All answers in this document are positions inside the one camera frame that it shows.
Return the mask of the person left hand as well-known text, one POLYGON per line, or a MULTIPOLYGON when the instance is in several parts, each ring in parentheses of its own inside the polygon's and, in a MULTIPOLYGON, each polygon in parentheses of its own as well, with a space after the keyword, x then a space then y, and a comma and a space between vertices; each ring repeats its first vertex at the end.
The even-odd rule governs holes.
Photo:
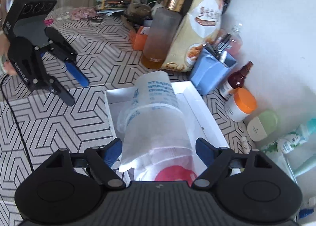
POLYGON ((11 76, 17 75, 14 67, 8 59, 8 49, 10 42, 4 32, 1 30, 0 33, 0 63, 1 63, 1 75, 7 74, 11 76))

